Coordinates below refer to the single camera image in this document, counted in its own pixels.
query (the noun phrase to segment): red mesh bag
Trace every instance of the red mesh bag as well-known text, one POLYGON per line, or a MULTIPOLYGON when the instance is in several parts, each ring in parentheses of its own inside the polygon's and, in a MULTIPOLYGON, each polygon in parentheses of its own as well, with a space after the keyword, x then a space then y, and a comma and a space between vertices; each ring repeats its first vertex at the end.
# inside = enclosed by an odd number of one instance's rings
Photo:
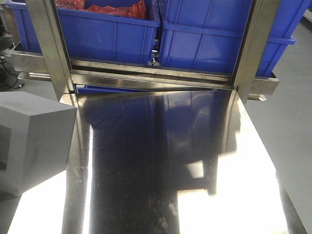
POLYGON ((54 0, 56 7, 72 9, 72 10, 84 10, 85 0, 54 0))
POLYGON ((146 19, 146 8, 144 0, 140 0, 139 2, 134 3, 130 7, 112 7, 112 6, 100 7, 97 5, 91 5, 86 10, 115 16, 126 16, 143 20, 146 19))

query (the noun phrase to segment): blue plastic crate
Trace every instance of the blue plastic crate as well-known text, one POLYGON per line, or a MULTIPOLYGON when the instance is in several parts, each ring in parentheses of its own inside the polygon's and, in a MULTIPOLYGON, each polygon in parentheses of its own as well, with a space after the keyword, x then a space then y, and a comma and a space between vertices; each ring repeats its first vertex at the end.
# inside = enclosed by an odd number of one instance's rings
POLYGON ((97 93, 138 93, 144 92, 136 89, 121 89, 121 88, 110 88, 110 87, 99 87, 86 85, 85 87, 77 88, 79 94, 97 94, 97 93))
MULTIPOLYGON (((91 4, 118 6, 116 2, 130 6, 138 0, 87 0, 87 7, 91 4)), ((147 64, 160 19, 158 5, 153 0, 145 0, 145 4, 149 20, 59 8, 70 57, 147 64)), ((8 1, 7 6, 14 11, 24 50, 40 53, 24 0, 8 1)))
MULTIPOLYGON (((232 74, 242 33, 171 24, 166 20, 159 60, 162 66, 232 74)), ((267 77, 294 39, 269 38, 258 76, 267 77)))
MULTIPOLYGON (((244 31, 252 0, 166 0, 169 23, 244 31)), ((289 38, 311 0, 281 0, 270 37, 289 38)))
POLYGON ((166 0, 165 19, 184 24, 243 32, 252 0, 166 0))

